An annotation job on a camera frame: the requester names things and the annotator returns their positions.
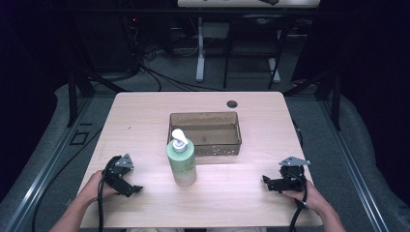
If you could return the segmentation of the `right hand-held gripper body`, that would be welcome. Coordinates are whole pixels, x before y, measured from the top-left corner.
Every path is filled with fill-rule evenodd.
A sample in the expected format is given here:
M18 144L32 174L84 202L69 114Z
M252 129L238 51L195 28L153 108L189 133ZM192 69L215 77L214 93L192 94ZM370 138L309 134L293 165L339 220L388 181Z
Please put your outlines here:
M280 179L269 181L269 190L283 192L284 190L303 191L307 178L305 167L309 160L288 157L278 163L280 165Z

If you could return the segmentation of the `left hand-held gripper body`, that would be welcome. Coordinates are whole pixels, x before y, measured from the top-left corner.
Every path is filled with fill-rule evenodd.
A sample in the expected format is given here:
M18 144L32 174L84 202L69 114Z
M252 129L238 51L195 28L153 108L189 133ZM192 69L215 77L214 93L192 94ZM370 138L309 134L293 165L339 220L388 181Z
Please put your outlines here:
M123 177L134 168L129 154L113 157L105 166L102 173L104 181L121 195L130 197L134 193L134 186Z

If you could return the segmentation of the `green pump soap bottle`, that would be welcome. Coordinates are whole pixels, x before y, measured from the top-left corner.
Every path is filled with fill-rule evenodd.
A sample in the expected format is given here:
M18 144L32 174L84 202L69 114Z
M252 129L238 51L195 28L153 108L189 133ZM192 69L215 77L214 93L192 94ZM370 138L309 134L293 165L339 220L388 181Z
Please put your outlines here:
M171 137L166 153L174 181L178 186L188 187L196 180L194 145L181 129L173 130Z

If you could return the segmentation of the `transparent brown plastic box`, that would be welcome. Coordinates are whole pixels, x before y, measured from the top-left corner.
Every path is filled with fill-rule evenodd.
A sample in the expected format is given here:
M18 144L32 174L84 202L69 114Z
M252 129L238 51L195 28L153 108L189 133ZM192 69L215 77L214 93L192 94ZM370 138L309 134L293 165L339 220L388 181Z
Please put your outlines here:
M236 112L171 113L167 141L180 129L194 145L198 157L237 156L242 145Z

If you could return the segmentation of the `person's left hand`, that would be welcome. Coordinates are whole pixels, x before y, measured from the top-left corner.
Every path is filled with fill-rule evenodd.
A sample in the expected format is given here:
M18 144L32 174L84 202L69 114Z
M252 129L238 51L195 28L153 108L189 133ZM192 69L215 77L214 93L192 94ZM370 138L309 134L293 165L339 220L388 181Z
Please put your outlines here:
M101 170L95 172L83 189L79 192L80 197L84 202L91 204L98 199L99 187L102 187L102 197L116 194L117 191L106 185L103 181L103 172Z

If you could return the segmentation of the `person's right hand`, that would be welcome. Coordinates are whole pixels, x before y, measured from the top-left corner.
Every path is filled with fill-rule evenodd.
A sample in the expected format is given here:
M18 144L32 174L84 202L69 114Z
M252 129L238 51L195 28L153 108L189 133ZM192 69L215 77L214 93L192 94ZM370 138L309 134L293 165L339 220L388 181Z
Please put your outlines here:
M282 194L303 202L307 208L321 216L328 204L327 200L321 195L311 181L306 182L306 187L307 188L301 192L285 190Z

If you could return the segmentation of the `black metal stand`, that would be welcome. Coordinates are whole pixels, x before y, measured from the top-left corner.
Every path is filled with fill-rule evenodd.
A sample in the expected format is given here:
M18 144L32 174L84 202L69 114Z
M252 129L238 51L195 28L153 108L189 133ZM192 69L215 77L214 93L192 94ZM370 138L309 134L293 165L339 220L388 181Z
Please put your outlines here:
M339 73L340 68L338 66L334 66L332 69L328 71L324 71L313 78L302 81L300 84L297 84L295 87L284 92L283 94L286 97L293 96L302 92L308 86L314 83L318 83L318 87L316 89L316 92L314 93L314 97L318 101L325 101L329 96L332 96L331 122L339 131L339 109L341 99L341 76Z
M99 82L114 93L125 92L125 89L103 78L96 72L85 42L82 40L73 19L63 21L62 28L65 31L71 66L68 77L70 118L67 127L69 128L78 116L77 91L80 91L85 98L93 98L96 93L91 84L92 80Z

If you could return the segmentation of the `white desk leg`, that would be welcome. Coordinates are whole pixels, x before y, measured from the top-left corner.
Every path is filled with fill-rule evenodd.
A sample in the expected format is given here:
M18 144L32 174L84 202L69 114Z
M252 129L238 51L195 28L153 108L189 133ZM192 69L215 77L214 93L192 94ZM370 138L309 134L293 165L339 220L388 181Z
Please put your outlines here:
M268 59L268 64L269 64L269 67L271 69L271 75L273 76L273 82L275 84L280 84L281 79L280 79L278 71L276 70L276 66L277 66L276 59L275 58L269 58Z
M205 56L204 56L203 21L201 17L198 19L197 39L198 39L198 58L197 58L195 80L197 82L202 82L204 80Z

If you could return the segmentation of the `grey metal floor rail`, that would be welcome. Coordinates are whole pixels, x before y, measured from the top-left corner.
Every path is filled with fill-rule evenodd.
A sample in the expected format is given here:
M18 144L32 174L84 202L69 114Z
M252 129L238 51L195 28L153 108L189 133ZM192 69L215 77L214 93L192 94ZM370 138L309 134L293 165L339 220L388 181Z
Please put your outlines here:
M373 195L365 182L362 172L359 166L355 162L350 148L348 147L343 134L340 130L336 128L332 121L331 109L325 101L319 101L318 105L325 117L325 120L330 127L332 134L334 135L338 147L341 150L341 156L343 163L347 170L347 173L352 181L352 184L357 192L360 201L363 205L369 222L374 230L374 232L391 232L388 228L386 221L383 219L380 210L374 200Z
M69 147L69 140L74 129L88 112L93 99L79 101L79 108L73 124L69 122L69 104L63 100L57 107L50 123L29 160L23 165L6 197L0 202L0 232L21 230L34 212L45 187L56 173L64 153Z

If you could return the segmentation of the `black metal chair frame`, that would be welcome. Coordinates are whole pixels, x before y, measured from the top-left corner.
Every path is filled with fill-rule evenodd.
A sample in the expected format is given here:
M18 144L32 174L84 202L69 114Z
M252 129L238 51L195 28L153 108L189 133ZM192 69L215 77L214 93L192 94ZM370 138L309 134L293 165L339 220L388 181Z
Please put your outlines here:
M224 73L223 87L227 86L229 73L240 72L242 69L236 66L235 70L229 67L230 60L239 57L242 61L255 64L264 60L266 69L255 70L256 73L268 72L271 89L274 82L271 69L268 64L269 58L276 59L276 70L281 60L283 48L294 20L290 16L280 14L244 14L233 19L229 23L224 47Z

